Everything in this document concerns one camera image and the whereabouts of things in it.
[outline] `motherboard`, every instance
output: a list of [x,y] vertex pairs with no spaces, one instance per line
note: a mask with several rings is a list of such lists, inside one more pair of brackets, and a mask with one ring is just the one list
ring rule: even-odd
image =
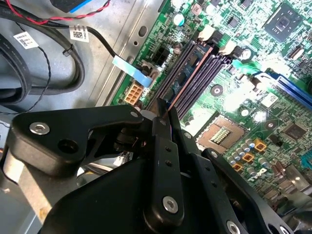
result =
[[165,0],[112,105],[175,106],[272,206],[312,193],[312,0]]

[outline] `white barcode label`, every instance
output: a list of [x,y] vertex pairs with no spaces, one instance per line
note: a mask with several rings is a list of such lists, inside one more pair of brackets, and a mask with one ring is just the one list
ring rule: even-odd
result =
[[278,97],[274,95],[273,93],[269,93],[262,101],[261,104],[265,107],[269,108],[271,107],[276,101],[278,100]]
[[39,47],[37,42],[29,35],[28,32],[23,32],[13,36],[26,50]]
[[89,33],[85,26],[69,26],[69,33],[71,40],[89,42]]

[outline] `red wire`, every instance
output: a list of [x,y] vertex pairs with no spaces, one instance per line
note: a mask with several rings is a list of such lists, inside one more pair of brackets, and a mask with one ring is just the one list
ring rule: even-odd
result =
[[85,18],[85,17],[94,16],[98,11],[102,11],[102,10],[104,10],[106,7],[108,7],[108,6],[109,6],[109,3],[110,3],[110,1],[107,1],[107,4],[105,4],[105,6],[99,8],[99,9],[96,10],[94,13],[88,14],[88,15],[79,15],[79,16],[75,16],[75,17],[72,17],[72,18],[63,18],[63,17],[54,16],[54,17],[51,17],[51,18],[49,18],[49,19],[45,19],[45,20],[43,20],[43,21],[35,21],[35,20],[33,20],[32,18],[30,18],[30,17],[25,17],[25,16],[21,15],[19,12],[17,12],[17,11],[14,9],[14,7],[12,6],[10,0],[5,0],[5,1],[6,1],[6,4],[9,6],[9,8],[11,9],[11,11],[12,11],[15,15],[17,15],[17,16],[19,16],[19,17],[21,17],[21,18],[25,18],[25,19],[29,20],[30,22],[32,22],[32,23],[34,23],[34,24],[38,24],[38,25],[45,24],[45,23],[49,22],[49,20],[65,20],[65,21],[72,21],[72,20],[79,19],[79,18]]

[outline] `green circuit board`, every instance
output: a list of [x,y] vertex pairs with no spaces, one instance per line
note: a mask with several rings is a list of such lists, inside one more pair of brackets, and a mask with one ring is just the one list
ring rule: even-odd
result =
[[[174,24],[177,14],[184,16],[184,23],[180,26]],[[289,17],[283,22],[274,22],[278,14],[279,19],[284,15]],[[274,23],[280,31],[272,29],[270,23]],[[282,193],[291,192],[291,186],[295,188],[295,184],[288,185],[285,180],[291,182],[290,178],[276,177],[270,168],[259,173],[263,167],[258,160],[263,157],[270,164],[279,161],[285,167],[294,165],[305,177],[312,177],[312,171],[301,163],[301,157],[312,149],[312,113],[274,85],[255,92],[250,80],[253,74],[271,69],[307,91],[307,84],[312,79],[312,0],[166,1],[133,63],[141,65],[144,61],[151,62],[161,46],[171,48],[166,61],[159,67],[159,76],[151,87],[143,90],[140,97],[143,108],[149,104],[178,59],[178,55],[173,53],[173,46],[178,42],[187,44],[206,25],[223,34],[218,43],[220,48],[231,41],[249,53],[218,73],[181,119],[181,125],[200,142],[217,116],[235,123],[244,134],[222,152],[226,159],[247,139],[261,140],[266,149],[261,152],[252,149],[255,158],[250,162],[240,160],[238,164],[242,169],[238,173],[274,203]],[[282,27],[287,26],[293,28],[291,33],[283,31]],[[298,48],[300,56],[294,58]],[[125,96],[133,82],[132,77],[126,76],[112,105],[125,104]],[[217,97],[211,92],[216,85],[223,88],[222,95]],[[297,135],[290,136],[292,131]],[[277,136],[282,145],[273,143],[270,139],[272,135]],[[250,175],[247,171],[250,167],[258,172],[257,176]],[[272,197],[267,195],[274,194],[272,191],[278,194]]]

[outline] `metal screw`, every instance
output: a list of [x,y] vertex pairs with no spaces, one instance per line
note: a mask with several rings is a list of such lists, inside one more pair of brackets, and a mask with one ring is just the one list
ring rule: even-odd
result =
[[50,132],[50,128],[46,123],[35,122],[29,126],[29,130],[37,135],[46,135]]
[[159,122],[160,122],[162,125],[165,125],[165,126],[166,126],[166,122],[165,122],[164,120],[161,119]]
[[10,192],[10,189],[2,189],[2,191],[3,191],[5,194],[7,194],[7,193]]
[[217,158],[217,157],[218,157],[218,155],[216,154],[216,152],[215,152],[215,151],[211,151],[211,155],[212,155],[213,157],[215,157],[215,158]]
[[164,206],[166,211],[168,211],[168,212],[170,212],[172,214],[175,214],[178,211],[178,206],[177,206],[176,200],[174,200],[170,196],[166,196],[166,197],[163,198],[162,205]]
[[289,232],[287,231],[287,229],[284,228],[283,226],[280,226],[279,228],[281,229],[281,231],[282,231],[283,234],[289,234]]
[[188,138],[188,139],[191,139],[191,134],[189,134],[189,133],[184,133],[184,135]]
[[228,227],[231,234],[240,234],[240,230],[239,230],[238,226],[235,223],[233,223],[232,221],[230,221],[230,220],[227,221],[226,226]]
[[138,115],[137,115],[137,113],[135,113],[135,112],[130,112],[130,114],[133,116],[133,117],[138,117]]

